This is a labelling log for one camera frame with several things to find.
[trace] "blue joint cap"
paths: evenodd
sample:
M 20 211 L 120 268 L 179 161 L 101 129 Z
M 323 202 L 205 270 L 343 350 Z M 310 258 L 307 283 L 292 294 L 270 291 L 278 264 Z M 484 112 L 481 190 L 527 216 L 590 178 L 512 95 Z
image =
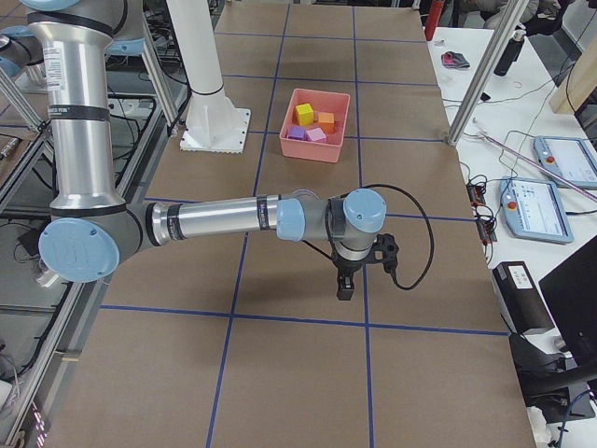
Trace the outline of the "blue joint cap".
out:
M 298 199 L 278 202 L 276 235 L 281 240 L 300 241 L 305 234 L 305 212 Z
M 76 5 L 81 0 L 21 0 L 26 7 L 38 11 L 60 11 Z
M 143 53 L 145 43 L 142 37 L 134 40 L 116 40 L 105 53 L 109 56 L 139 56 Z
M 48 224 L 39 237 L 39 254 L 52 271 L 77 283 L 99 280 L 120 263 L 118 246 L 106 231 L 73 217 Z
M 377 233 L 383 227 L 387 206 L 372 189 L 356 189 L 344 200 L 344 215 L 353 227 L 365 233 Z
M 25 25 L 9 26 L 8 28 L 0 31 L 0 34 L 6 35 L 8 37 L 33 37 L 34 35 L 29 30 L 29 27 Z
M 4 70 L 8 77 L 15 77 L 21 71 L 18 65 L 6 58 L 0 58 L 0 69 Z

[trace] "purple cube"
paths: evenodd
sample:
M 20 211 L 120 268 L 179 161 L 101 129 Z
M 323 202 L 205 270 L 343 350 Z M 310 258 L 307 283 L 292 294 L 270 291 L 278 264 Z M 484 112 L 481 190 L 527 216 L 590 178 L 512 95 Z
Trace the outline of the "purple cube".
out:
M 288 130 L 288 136 L 291 140 L 307 140 L 307 131 L 302 126 L 293 126 Z
M 321 128 L 310 129 L 307 131 L 307 140 L 314 143 L 327 143 L 326 133 Z

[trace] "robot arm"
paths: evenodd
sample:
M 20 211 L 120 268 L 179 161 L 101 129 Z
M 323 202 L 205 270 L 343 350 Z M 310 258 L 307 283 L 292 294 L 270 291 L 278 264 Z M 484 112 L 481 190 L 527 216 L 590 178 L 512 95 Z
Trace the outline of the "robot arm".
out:
M 25 66 L 43 62 L 39 41 L 26 26 L 11 26 L 0 31 L 0 69 L 9 77 Z
M 52 271 L 74 282 L 91 282 L 151 246 L 267 230 L 276 230 L 284 240 L 328 241 L 342 300 L 350 299 L 353 274 L 364 264 L 396 270 L 394 239 L 377 234 L 386 205 L 369 189 L 326 201 L 293 194 L 168 207 L 126 204 L 114 186 L 104 53 L 114 35 L 127 30 L 134 38 L 135 29 L 143 32 L 131 22 L 135 14 L 141 18 L 141 0 L 21 1 L 30 8 L 29 28 L 43 46 L 56 149 L 60 192 L 39 242 Z M 222 89 L 210 95 L 225 98 Z

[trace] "chair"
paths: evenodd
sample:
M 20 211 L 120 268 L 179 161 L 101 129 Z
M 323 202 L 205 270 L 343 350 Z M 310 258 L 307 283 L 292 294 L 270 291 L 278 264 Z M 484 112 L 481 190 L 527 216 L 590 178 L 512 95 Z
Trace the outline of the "chair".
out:
M 535 15 L 532 19 L 524 23 L 524 26 L 526 27 L 526 35 L 553 35 L 556 31 L 562 28 L 563 14 L 566 12 L 566 9 L 571 2 L 570 0 L 558 0 L 558 3 L 561 8 L 554 20 L 540 19 Z M 493 13 L 482 11 L 480 15 L 486 21 L 493 15 Z

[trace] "white wall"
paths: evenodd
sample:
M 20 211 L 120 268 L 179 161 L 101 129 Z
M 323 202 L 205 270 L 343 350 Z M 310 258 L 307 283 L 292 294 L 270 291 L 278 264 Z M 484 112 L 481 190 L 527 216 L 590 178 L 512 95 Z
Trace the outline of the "white wall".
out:
M 595 9 L 588 7 L 587 0 L 576 0 L 563 15 L 563 30 L 570 36 L 570 38 L 576 42 L 582 30 L 589 23 Z M 593 19 L 592 23 L 587 28 L 587 31 L 578 41 L 578 46 L 581 50 L 584 50 L 590 42 L 597 36 L 597 14 Z

